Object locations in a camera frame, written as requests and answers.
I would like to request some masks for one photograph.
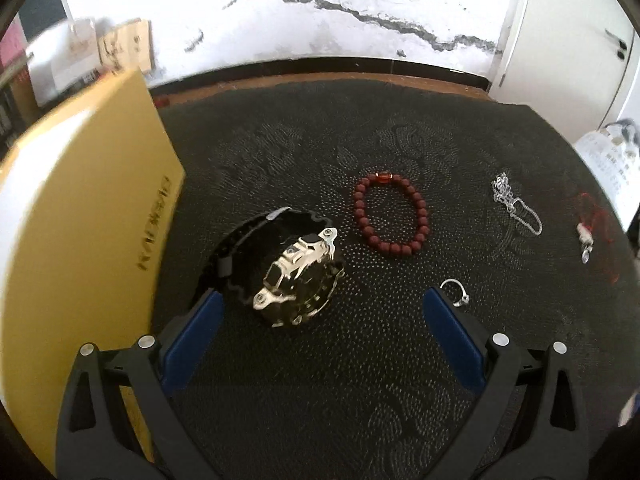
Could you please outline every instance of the black tablecloth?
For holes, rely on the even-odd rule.
[[[590,172],[530,108],[339,80],[224,92],[161,116],[187,178],[156,330],[187,309],[223,234],[262,211],[289,205],[332,218],[346,259],[330,306],[298,330],[265,328],[226,302],[218,336],[175,397],[224,478],[418,478],[473,402],[420,313],[424,291],[445,278],[465,284],[466,309],[488,330],[530,348],[567,344],[592,449],[615,425],[640,384],[632,255]],[[385,258],[360,238],[351,194],[371,171],[401,173],[425,197],[433,233],[418,255]],[[502,171],[540,215],[540,236],[492,200]],[[367,195],[371,221],[384,237],[410,237],[412,208],[388,191]],[[575,231],[581,192],[609,211],[613,239],[596,238],[587,265]]]

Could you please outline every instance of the white door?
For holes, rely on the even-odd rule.
[[[521,0],[520,9],[489,95],[531,106],[574,142],[609,110],[634,29],[616,0]]]

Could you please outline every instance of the silver chain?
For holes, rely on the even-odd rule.
[[[491,182],[491,186],[494,188],[494,202],[504,204],[511,218],[515,218],[536,236],[538,236],[542,232],[542,221],[540,220],[540,217],[535,211],[533,211],[532,208],[526,205],[519,196],[513,196],[513,191],[511,191],[509,178],[507,177],[506,173],[497,175],[495,177],[495,180]],[[516,204],[518,202],[538,222],[540,228],[537,231],[528,222],[525,222],[522,218],[520,218],[516,213]]]

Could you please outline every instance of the red beaded bracelet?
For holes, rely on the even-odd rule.
[[[375,229],[370,225],[369,219],[367,218],[367,214],[365,212],[366,204],[364,202],[365,193],[370,186],[375,184],[384,186],[389,183],[399,186],[402,192],[411,199],[415,206],[417,227],[414,239],[409,243],[397,244],[383,242],[380,237],[376,235]],[[358,181],[355,192],[353,193],[353,199],[355,200],[354,214],[356,222],[362,231],[362,235],[367,239],[367,243],[371,247],[379,250],[381,253],[391,253],[396,255],[402,254],[403,256],[411,256],[422,248],[422,244],[430,232],[428,219],[429,213],[426,209],[426,203],[422,199],[422,196],[406,178],[390,173],[369,173],[365,178],[361,178]]]

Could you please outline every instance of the screw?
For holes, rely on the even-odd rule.
[[[501,334],[500,332],[494,334],[492,339],[498,346],[507,346],[509,344],[509,338],[505,334]]]
[[[94,353],[94,346],[91,343],[85,343],[80,347],[80,355],[91,355]]]
[[[566,354],[566,345],[561,341],[556,341],[554,343],[554,350],[559,354]]]
[[[138,346],[140,348],[151,348],[156,343],[156,338],[152,335],[143,335],[138,339]]]

